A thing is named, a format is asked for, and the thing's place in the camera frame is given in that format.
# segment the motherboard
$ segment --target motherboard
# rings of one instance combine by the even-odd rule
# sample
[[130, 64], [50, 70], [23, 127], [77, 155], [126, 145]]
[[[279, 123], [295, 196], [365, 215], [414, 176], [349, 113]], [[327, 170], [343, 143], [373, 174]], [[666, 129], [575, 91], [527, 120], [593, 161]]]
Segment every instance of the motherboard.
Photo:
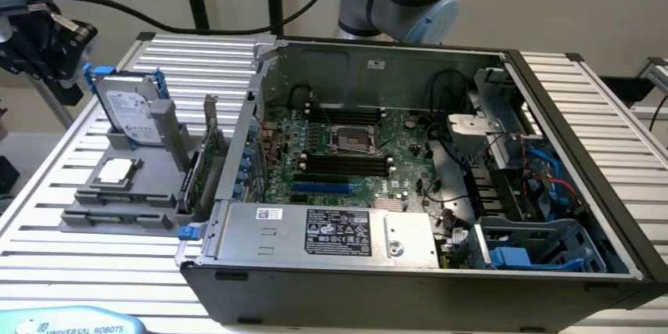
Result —
[[430, 211], [423, 190], [438, 176], [429, 117], [409, 110], [315, 111], [267, 111], [266, 202]]

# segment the aluminum extrusion table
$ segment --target aluminum extrusion table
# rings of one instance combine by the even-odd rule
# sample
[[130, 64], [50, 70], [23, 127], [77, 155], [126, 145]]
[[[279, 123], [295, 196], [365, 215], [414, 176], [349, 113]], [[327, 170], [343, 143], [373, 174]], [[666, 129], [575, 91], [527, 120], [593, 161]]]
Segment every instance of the aluminum extrusion table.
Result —
[[[230, 136], [254, 73], [257, 39], [161, 34], [141, 37], [118, 68], [151, 72], [161, 66], [169, 77], [178, 117], [193, 133], [205, 131], [205, 96], [218, 95], [219, 124]], [[666, 158], [653, 159], [662, 159], [655, 153], [657, 140], [645, 128], [638, 128], [638, 119], [619, 108], [585, 63], [571, 62], [562, 54], [525, 56], [668, 261], [668, 189], [662, 188], [668, 188], [668, 171], [642, 168], [645, 163], [666, 166]], [[90, 304], [137, 315], [153, 332], [165, 334], [294, 332], [289, 328], [223, 327], [209, 319], [175, 265], [178, 239], [58, 231], [61, 213], [73, 203], [77, 187], [85, 184], [109, 147], [103, 136], [107, 128], [109, 121], [94, 99], [0, 217], [0, 309]], [[201, 245], [193, 243], [187, 254], [194, 256], [199, 251]], [[602, 311], [565, 332], [666, 333], [668, 296], [635, 311]]]

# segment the sticker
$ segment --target sticker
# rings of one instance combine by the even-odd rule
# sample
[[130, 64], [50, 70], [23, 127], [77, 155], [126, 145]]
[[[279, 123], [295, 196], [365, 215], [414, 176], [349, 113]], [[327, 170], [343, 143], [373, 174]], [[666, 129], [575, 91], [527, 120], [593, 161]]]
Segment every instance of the sticker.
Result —
[[255, 219], [281, 221], [283, 219], [283, 209], [281, 207], [259, 207]]
[[386, 69], [386, 60], [369, 60], [367, 68], [370, 70], [385, 70]]
[[147, 99], [138, 93], [110, 90], [107, 100], [126, 135], [142, 143], [162, 143]]
[[373, 233], [367, 211], [309, 209], [306, 243], [309, 254], [373, 256]]

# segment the white wall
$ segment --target white wall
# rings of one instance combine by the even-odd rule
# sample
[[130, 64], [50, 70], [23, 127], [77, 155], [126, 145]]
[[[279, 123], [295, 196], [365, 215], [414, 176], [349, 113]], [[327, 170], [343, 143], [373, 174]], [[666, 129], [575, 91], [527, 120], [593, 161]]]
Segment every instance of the white wall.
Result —
[[[193, 27], [189, 0], [118, 0], [163, 22]], [[581, 52], [601, 74], [635, 74], [647, 56], [668, 56], [666, 0], [461, 0], [462, 12], [447, 38], [453, 45]], [[286, 15], [309, 0], [285, 0]], [[117, 63], [142, 21], [97, 5], [61, 2], [65, 14], [101, 31], [94, 61]], [[218, 28], [267, 25], [267, 0], [207, 0]], [[337, 29], [339, 0], [322, 0], [294, 23], [289, 34], [329, 37]], [[0, 84], [23, 80], [0, 74]]]

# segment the cpu socket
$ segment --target cpu socket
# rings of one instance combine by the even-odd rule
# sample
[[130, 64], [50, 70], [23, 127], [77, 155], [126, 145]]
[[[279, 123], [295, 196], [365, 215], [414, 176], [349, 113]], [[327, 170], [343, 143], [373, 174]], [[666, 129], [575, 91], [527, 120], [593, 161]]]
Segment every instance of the cpu socket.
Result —
[[377, 152], [374, 127], [337, 126], [330, 130], [330, 147], [341, 152]]

